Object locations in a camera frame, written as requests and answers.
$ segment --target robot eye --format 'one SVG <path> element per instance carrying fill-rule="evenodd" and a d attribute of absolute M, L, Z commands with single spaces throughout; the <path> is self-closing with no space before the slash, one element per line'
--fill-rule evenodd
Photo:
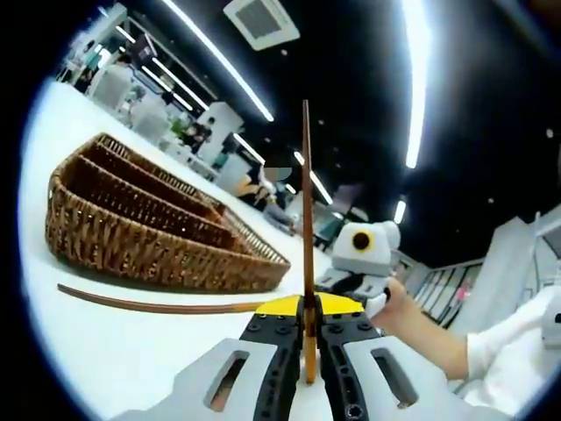
<path fill-rule="evenodd" d="M 370 236 L 365 232 L 357 232 L 352 237 L 352 245 L 360 252 L 364 252 L 371 244 Z"/>

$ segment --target fluorescent light strip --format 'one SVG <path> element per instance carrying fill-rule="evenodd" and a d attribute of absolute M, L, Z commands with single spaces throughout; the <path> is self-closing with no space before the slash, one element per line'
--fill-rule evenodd
<path fill-rule="evenodd" d="M 405 213 L 406 204 L 402 200 L 397 203 L 395 207 L 394 222 L 400 224 L 403 220 L 403 214 Z"/>
<path fill-rule="evenodd" d="M 323 199 L 325 199 L 325 202 L 327 202 L 327 204 L 332 204 L 333 199 L 331 198 L 330 194 L 323 186 L 322 182 L 319 181 L 319 178 L 317 178 L 316 173 L 314 173 L 314 171 L 310 171 L 309 177 L 312 179 L 312 182 L 316 185 L 317 189 L 322 194 Z"/>
<path fill-rule="evenodd" d="M 195 34 L 195 36 L 210 50 L 211 53 L 220 61 L 224 68 L 230 73 L 234 80 L 239 84 L 239 86 L 245 91 L 249 98 L 253 101 L 255 106 L 259 111 L 265 116 L 266 120 L 269 122 L 274 121 L 273 115 L 257 97 L 253 89 L 247 84 L 244 78 L 239 74 L 239 72 L 231 65 L 231 63 L 224 57 L 224 55 L 218 50 L 218 48 L 210 41 L 210 39 L 202 33 L 202 31 L 195 25 L 189 16 L 187 16 L 177 5 L 171 0 L 160 0 L 165 4 L 173 13 L 177 15 L 179 19 Z"/>
<path fill-rule="evenodd" d="M 152 43 L 152 40 L 150 39 L 150 37 L 148 36 L 147 33 L 144 34 L 144 36 L 146 37 L 146 41 L 148 41 L 148 46 L 150 47 L 150 49 L 152 50 L 152 53 L 158 57 L 158 52 L 156 51 L 156 48 L 154 48 L 154 44 Z"/>
<path fill-rule="evenodd" d="M 255 157 L 255 159 L 259 162 L 259 164 L 261 165 L 265 164 L 265 160 L 263 159 L 263 157 L 259 155 L 255 149 L 249 146 L 249 144 L 244 140 L 244 138 L 242 138 L 239 134 L 234 133 L 234 139 L 237 140 L 241 146 L 247 149 L 247 152 L 253 155 L 253 157 Z"/>
<path fill-rule="evenodd" d="M 154 79 L 154 81 L 156 81 L 164 90 L 166 90 L 167 92 L 171 92 L 172 89 L 171 87 L 169 87 L 167 85 L 167 83 L 163 82 L 157 75 L 155 75 L 153 73 L 152 70 L 150 70 L 149 68 L 147 68 L 146 66 L 142 67 L 142 70 L 144 70 L 146 72 L 147 75 L 149 75 L 150 77 L 152 77 Z M 193 110 L 193 107 L 187 102 L 185 101 L 183 98 L 181 98 L 179 95 L 174 93 L 174 98 L 181 103 L 181 105 L 183 105 L 185 108 L 187 108 L 189 111 Z"/>
<path fill-rule="evenodd" d="M 179 78 L 174 75 L 171 70 L 169 68 L 167 68 L 166 66 L 164 66 L 161 61 L 159 61 L 156 57 L 152 57 L 152 61 L 154 62 L 154 64 L 156 66 L 158 66 L 166 75 L 168 75 L 169 77 L 172 78 L 172 80 L 177 83 L 179 86 L 181 86 L 199 105 L 202 106 L 202 108 L 204 110 L 207 110 L 209 108 L 209 106 L 204 103 L 204 101 L 199 98 L 195 92 L 193 92 L 191 89 L 189 89 L 187 87 L 187 85 L 185 83 L 183 83 L 182 81 L 179 80 Z"/>
<path fill-rule="evenodd" d="M 401 7 L 412 67 L 411 122 L 405 165 L 415 168 L 423 136 L 430 35 L 423 15 L 423 0 L 401 0 Z"/>
<path fill-rule="evenodd" d="M 142 70 L 144 70 L 150 77 L 152 77 L 154 81 L 156 81 L 164 90 L 166 90 L 167 92 L 171 92 L 172 89 L 167 85 L 167 83 L 161 81 L 160 78 L 152 72 L 152 70 L 150 70 L 146 66 L 143 66 Z"/>
<path fill-rule="evenodd" d="M 304 157 L 300 152 L 295 151 L 295 158 L 300 165 L 304 165 Z M 322 182 L 319 181 L 319 178 L 317 178 L 316 173 L 314 173 L 314 171 L 310 171 L 309 177 L 312 179 L 312 182 L 316 185 L 317 189 L 323 196 L 323 199 L 325 199 L 325 202 L 327 202 L 327 204 L 332 204 L 333 199 L 331 199 L 330 194 L 327 192 Z"/>
<path fill-rule="evenodd" d="M 178 103 L 180 103 L 181 105 L 183 105 L 185 108 L 187 108 L 189 111 L 193 110 L 193 107 L 191 106 L 190 103 L 188 103 L 187 101 L 185 101 L 183 98 L 181 98 L 179 95 L 177 95 L 174 92 L 174 98 L 177 100 Z"/>
<path fill-rule="evenodd" d="M 117 31 L 123 35 L 125 38 L 127 38 L 132 44 L 134 44 L 135 42 L 137 42 L 127 31 L 125 31 L 122 27 L 120 26 L 115 26 L 115 29 L 117 29 Z"/>
<path fill-rule="evenodd" d="M 304 157 L 298 151 L 295 152 L 295 158 L 300 165 L 304 165 Z"/>

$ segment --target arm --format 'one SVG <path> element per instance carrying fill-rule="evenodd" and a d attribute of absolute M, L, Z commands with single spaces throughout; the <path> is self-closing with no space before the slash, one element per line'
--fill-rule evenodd
<path fill-rule="evenodd" d="M 380 316 L 373 318 L 374 325 L 396 336 L 439 366 L 448 380 L 465 379 L 468 376 L 465 339 L 454 337 L 423 315 L 411 296 L 403 297 L 403 303 L 391 317 L 384 317 L 381 313 Z"/>
<path fill-rule="evenodd" d="M 391 280 L 388 288 L 391 299 L 373 317 L 373 324 L 439 366 L 448 380 L 483 377 L 504 346 L 530 325 L 539 323 L 553 295 L 551 289 L 544 289 L 504 321 L 484 332 L 468 334 L 466 339 L 457 339 L 425 317 L 398 281 Z"/>

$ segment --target table surface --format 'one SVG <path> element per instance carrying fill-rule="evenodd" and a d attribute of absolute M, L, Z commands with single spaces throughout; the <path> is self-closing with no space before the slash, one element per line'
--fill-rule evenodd
<path fill-rule="evenodd" d="M 259 212 L 174 161 L 71 86 L 46 83 L 30 116 L 18 199 L 23 291 L 53 368 L 68 391 L 101 419 L 150 408 L 168 396 L 175 375 L 220 340 L 237 338 L 252 314 L 181 316 L 113 309 L 64 295 L 56 289 L 58 282 L 94 294 L 165 304 L 258 302 L 302 293 L 300 237 L 276 230 Z M 153 292 L 86 279 L 59 263 L 44 241 L 48 179 L 69 154 L 99 132 L 107 132 L 227 204 L 291 262 L 280 287 L 271 293 L 238 296 Z M 330 258 L 317 250 L 314 257 L 320 274 L 329 267 Z M 290 420 L 304 419 L 332 419 L 319 377 L 311 387 L 298 384 Z"/>

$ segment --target woven basket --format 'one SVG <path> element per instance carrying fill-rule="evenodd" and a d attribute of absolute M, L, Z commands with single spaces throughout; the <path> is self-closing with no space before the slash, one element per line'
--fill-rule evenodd
<path fill-rule="evenodd" d="M 54 170 L 46 242 L 85 268 L 199 291 L 268 291 L 290 268 L 223 203 L 104 133 Z"/>

